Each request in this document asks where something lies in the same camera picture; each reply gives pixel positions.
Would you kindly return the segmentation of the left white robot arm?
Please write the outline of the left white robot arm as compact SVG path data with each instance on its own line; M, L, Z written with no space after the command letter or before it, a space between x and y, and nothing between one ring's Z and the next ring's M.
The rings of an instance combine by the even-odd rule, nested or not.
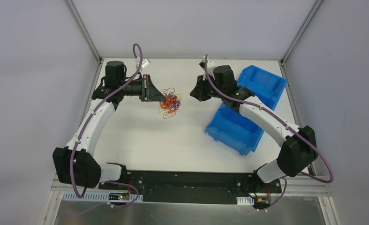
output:
M110 181L119 190L128 185L123 165L99 164L94 159L97 142L124 97L136 96L142 102L164 102L166 97L152 83L150 75L143 75L140 69L131 77L126 72L124 62L107 62L105 76L92 93L90 108L80 127L65 147L57 147L53 152L59 182L95 188Z

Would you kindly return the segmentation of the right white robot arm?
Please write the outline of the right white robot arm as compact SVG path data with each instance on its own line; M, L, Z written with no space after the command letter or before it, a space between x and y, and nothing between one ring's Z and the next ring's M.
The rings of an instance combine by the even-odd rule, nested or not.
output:
M258 125L280 147L276 159L257 169L251 180L255 191L265 191L277 178L297 176L317 159L316 137L311 127L297 126L276 115L255 93L238 86L230 66L210 67L201 62L200 67L204 74L197 77L190 96L200 102L219 98L224 106Z

